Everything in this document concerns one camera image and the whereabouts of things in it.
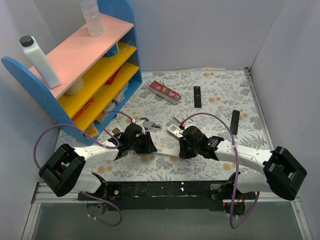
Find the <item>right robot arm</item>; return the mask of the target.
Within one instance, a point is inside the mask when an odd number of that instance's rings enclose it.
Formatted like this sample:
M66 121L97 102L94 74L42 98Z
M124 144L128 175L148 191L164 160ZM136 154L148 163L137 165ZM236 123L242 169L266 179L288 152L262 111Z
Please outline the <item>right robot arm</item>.
M226 186L227 195L237 199L248 192L272 192L278 197L293 201L307 176L306 169L284 147L259 150L232 143L222 137L207 137L197 127L187 127L179 137L179 157L239 163L254 173L240 173Z

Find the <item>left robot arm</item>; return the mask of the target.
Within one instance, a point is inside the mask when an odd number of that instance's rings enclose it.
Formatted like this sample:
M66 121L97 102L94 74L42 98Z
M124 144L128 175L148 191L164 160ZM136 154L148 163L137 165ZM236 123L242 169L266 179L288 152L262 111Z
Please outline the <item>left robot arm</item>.
M39 168L38 174L57 197L77 191L101 200L107 193L107 181L98 173L83 170L104 161L118 160L131 151L138 155L158 151L150 132L138 122L131 123L124 131L111 133L110 138L103 143L97 142L86 147L62 144Z

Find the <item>white ac remote upper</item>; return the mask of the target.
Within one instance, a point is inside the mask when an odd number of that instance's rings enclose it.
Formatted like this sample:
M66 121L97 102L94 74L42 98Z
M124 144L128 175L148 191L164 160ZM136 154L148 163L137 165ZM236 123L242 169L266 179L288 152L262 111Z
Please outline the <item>white ac remote upper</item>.
M188 124L193 125L194 124L194 122L191 119L189 119L188 121L185 121L188 116L185 114L182 114L181 112L175 113L173 116L179 123L184 121L184 123L183 123L184 125L188 125Z

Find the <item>orange box on shelf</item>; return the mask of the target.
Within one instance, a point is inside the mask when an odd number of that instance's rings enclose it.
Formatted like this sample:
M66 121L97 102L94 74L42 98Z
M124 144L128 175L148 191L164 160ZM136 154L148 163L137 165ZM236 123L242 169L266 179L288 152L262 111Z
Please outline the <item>orange box on shelf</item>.
M89 107L92 103L94 103L94 98L91 97L89 101L74 115L72 121L75 122Z

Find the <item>black tv remote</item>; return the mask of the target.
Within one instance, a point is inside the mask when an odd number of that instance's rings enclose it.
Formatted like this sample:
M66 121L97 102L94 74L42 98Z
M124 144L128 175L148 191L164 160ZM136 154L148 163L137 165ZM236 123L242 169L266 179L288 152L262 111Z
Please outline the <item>black tv remote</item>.
M194 98L194 107L201 108L202 107L202 98L201 98L201 87L200 86L193 87L193 98Z

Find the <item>pile of small batteries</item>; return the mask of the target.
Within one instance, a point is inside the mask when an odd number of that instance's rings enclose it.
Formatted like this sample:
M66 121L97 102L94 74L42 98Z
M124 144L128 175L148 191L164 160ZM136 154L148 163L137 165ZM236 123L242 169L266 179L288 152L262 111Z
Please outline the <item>pile of small batteries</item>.
M142 125L145 130L150 130L152 128L160 129L162 126L160 124L155 123L154 121L149 120L147 117L141 117Z

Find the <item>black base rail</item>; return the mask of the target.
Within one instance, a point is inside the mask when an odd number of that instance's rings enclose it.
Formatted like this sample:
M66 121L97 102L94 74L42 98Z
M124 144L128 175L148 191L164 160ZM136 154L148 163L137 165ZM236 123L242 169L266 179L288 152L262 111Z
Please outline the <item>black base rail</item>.
M93 194L120 210L230 211L233 183L222 181L118 181Z

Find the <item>slim white remote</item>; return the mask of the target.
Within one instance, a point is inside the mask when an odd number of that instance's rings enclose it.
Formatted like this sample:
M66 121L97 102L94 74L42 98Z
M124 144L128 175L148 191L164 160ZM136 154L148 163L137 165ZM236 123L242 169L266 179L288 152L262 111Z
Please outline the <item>slim white remote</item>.
M170 156L170 157L179 157L180 150L176 149L166 149L166 148L158 148L155 154Z

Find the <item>white packets on shelf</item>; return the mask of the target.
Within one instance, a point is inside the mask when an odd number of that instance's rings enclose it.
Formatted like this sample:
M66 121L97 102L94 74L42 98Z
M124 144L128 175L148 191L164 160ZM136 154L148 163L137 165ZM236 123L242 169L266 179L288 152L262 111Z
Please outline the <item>white packets on shelf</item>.
M125 93L121 90L112 100L111 102L102 110L100 115L96 118L97 121L101 121L103 115L108 112L112 111L116 105L122 103L122 101L125 99Z

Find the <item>white ac remote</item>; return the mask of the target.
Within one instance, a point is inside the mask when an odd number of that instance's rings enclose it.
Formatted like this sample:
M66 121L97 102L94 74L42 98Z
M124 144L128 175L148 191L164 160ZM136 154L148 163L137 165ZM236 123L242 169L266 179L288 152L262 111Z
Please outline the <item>white ac remote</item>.
M173 116L179 123L184 121L184 123L183 123L184 125L188 125L188 124L193 125L194 124L194 122L191 119L189 119L188 121L185 121L188 116L185 114L182 114L181 112L175 113Z
M176 137L177 139L183 137L182 133L183 130L180 129L178 126L171 124L168 128L167 131L172 134L174 137Z

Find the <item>black remote control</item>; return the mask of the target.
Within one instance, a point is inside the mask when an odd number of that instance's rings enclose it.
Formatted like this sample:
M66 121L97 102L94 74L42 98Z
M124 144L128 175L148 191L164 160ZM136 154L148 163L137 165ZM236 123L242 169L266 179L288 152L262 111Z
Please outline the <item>black remote control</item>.
M230 131L233 135L238 134L239 121L240 121L240 111L233 110L231 115L231 122L230 122Z

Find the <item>floral table mat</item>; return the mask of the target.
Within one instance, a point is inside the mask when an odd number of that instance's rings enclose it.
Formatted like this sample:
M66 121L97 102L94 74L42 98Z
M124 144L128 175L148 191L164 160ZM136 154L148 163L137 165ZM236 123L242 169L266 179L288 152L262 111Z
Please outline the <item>floral table mat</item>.
M156 81L181 94L174 105L149 91ZM201 108L194 106L194 86L200 86ZM252 84L242 70L182 70L142 73L142 84L122 107L122 113L108 125L108 129L125 128L130 118L149 118L161 128L151 130L152 141L160 149L176 149L179 141L167 128L176 124L174 114L191 116L193 123L208 137L218 136L230 140L226 126L231 123L233 110L240 111L238 146L270 150L272 145L266 134L260 112L256 107ZM130 153L119 160L108 160L84 169L107 181L206 181L227 180L236 171L234 163L205 159L197 156L183 160L167 155Z

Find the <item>blue pink yellow shelf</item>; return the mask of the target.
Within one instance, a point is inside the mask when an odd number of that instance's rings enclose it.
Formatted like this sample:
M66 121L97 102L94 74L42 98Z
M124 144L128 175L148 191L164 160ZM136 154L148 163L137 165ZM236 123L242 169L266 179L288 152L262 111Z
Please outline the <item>blue pink yellow shelf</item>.
M128 100L142 84L140 60L135 30L134 10L128 0L98 1L104 34L93 37L86 25L47 54L62 84L50 89L34 67L27 68L5 56L1 62L16 81L28 92L62 130L89 146L92 141L84 136L92 124L99 131L107 126L114 113L97 121L103 109L124 90ZM103 55L118 43L119 51L112 57ZM74 96L64 95L79 78L83 89ZM72 118L90 100L94 103L76 120Z

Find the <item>red toothpaste box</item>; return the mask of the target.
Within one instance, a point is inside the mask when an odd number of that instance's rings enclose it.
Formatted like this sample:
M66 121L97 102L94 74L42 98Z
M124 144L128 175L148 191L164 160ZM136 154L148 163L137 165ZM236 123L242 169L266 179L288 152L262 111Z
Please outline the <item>red toothpaste box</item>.
M176 91L166 87L165 85L157 82L157 81L153 81L149 86L148 89L150 92L156 94L157 96L165 99L166 101L177 105L180 100L182 95L180 93L177 93Z

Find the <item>clear plastic water bottle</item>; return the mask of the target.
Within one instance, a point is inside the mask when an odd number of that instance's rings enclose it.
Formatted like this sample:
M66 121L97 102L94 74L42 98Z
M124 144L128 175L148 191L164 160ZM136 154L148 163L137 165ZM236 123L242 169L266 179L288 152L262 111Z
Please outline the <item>clear plastic water bottle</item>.
M104 34L104 26L97 0L78 0L88 32L92 37L99 37Z

